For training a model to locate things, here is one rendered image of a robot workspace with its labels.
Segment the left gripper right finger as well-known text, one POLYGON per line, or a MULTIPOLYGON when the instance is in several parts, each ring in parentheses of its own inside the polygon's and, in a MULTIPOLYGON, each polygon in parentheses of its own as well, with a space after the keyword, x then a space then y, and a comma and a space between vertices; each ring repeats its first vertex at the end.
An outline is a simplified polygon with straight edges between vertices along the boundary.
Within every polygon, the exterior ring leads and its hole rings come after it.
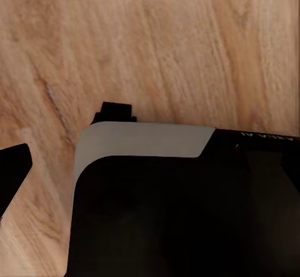
POLYGON ((280 165, 300 192, 300 145, 286 143, 280 165))

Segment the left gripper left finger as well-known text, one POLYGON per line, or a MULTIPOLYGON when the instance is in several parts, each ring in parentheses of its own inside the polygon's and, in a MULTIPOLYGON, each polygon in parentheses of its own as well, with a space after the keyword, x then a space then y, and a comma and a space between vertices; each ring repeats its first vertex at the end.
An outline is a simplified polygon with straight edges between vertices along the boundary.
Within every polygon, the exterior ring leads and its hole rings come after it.
POLYGON ((32 166, 31 152, 26 143, 0 151, 0 218, 32 166))

